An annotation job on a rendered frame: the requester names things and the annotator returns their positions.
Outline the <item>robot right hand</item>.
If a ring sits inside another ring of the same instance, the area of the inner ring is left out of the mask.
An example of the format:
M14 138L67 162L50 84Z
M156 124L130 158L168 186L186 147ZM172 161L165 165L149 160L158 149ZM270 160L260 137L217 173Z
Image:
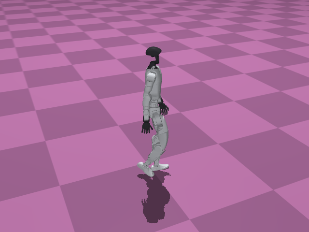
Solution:
M149 123L149 121L150 121L150 117L149 117L149 120L148 121L144 121L144 116L143 116L143 125L142 125L142 133L143 133L143 131L144 131L144 133L145 133L145 130L146 130L146 134L148 133L148 131L149 131L149 133L150 133L150 128L153 130L153 128L152 128L152 126L150 125L150 123ZM144 129L144 130L143 130Z

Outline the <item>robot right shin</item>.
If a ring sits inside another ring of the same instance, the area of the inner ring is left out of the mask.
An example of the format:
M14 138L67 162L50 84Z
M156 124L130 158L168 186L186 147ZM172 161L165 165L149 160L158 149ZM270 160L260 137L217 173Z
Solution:
M150 164L156 161L165 151L163 151L160 145L156 145L148 156L147 161L144 163L143 167L147 168Z

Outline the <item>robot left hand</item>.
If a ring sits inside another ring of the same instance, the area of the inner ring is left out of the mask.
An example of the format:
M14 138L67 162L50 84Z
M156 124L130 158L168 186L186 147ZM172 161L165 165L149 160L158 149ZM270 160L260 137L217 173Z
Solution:
M167 115L168 112L167 110L169 111L169 108L163 103L163 99L161 98L161 102L158 103L159 104L159 107L160 107L160 114L162 113L162 115Z

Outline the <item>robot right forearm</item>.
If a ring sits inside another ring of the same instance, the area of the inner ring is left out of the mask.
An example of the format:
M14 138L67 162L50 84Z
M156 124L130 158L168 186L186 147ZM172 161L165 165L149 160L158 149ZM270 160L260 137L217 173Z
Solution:
M143 114L144 114L144 121L149 120L149 110L150 110L150 97L148 95L144 96L142 105L143 105Z

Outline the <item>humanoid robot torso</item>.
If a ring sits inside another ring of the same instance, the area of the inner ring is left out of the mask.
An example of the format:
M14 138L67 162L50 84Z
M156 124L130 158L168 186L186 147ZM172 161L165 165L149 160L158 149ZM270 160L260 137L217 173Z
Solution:
M155 113L155 112L158 112L158 114L160 114L160 107L158 106L158 100L160 98L160 93L161 93L162 73L161 73L161 70L160 70L159 67L158 67L158 69L154 69L154 68L155 68L155 66L153 66L151 69L146 69L146 72L145 72L145 79L146 79L146 76L149 72L155 72L156 73L156 80L153 84L152 90L150 91L150 94L152 96L152 99L149 101L149 103L150 103L149 117L150 118L152 118L152 114ZM146 82L146 80L145 80L145 82Z

